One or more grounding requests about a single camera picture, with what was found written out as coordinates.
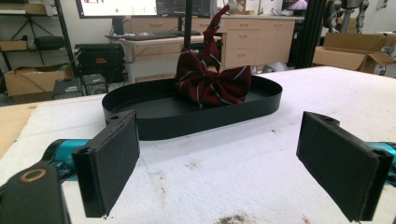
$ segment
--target oval tray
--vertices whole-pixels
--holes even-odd
[[[140,140],[163,140],[255,119],[277,111],[282,87],[252,76],[244,103],[220,107],[188,101],[174,89],[173,78],[130,84],[108,93],[102,107],[106,119],[135,110]]]

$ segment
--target black box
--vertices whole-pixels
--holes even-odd
[[[125,62],[121,44],[78,44],[78,73],[81,77],[101,74],[106,83],[123,82]]]
[[[78,96],[82,96],[81,82],[78,77],[55,81],[52,99],[59,100]]]
[[[38,49],[60,49],[64,47],[64,38],[61,36],[40,36],[35,38]]]
[[[106,81],[100,74],[83,76],[82,84],[86,95],[108,93]]]

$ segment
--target crumpled cloth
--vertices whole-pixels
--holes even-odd
[[[213,36],[220,28],[221,15],[229,9],[227,5],[218,12],[204,31],[202,60],[186,48],[183,48],[178,58],[174,87],[199,106],[241,104],[250,89],[250,65],[219,71],[219,51]],[[214,64],[216,72],[208,70],[210,63]]]

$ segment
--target floor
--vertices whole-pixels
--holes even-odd
[[[379,74],[381,73],[381,70],[382,69],[380,67],[377,67],[375,69],[375,71],[374,71],[374,74],[379,76]],[[396,78],[396,64],[387,66],[385,77],[394,77],[394,78]],[[128,84],[128,83],[127,82],[111,83],[108,86],[108,90],[112,91],[112,90],[115,90],[116,88],[121,87],[121,86],[126,85],[126,84]],[[6,106],[6,105],[15,105],[15,102],[12,99],[12,97],[8,97],[8,96],[6,96],[4,94],[0,94],[0,106]]]

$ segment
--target white table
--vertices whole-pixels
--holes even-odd
[[[303,224],[307,217],[314,224],[349,223],[296,156],[303,111],[338,119],[363,141],[396,141],[396,79],[331,67],[263,76],[284,88],[274,114],[142,141],[141,158],[107,220],[85,218],[78,183],[63,183],[72,222],[202,224],[236,218]],[[0,184],[37,162],[52,141],[99,133],[105,127],[102,98],[40,104],[0,160]],[[395,208],[396,188],[386,185],[371,223],[392,223]]]

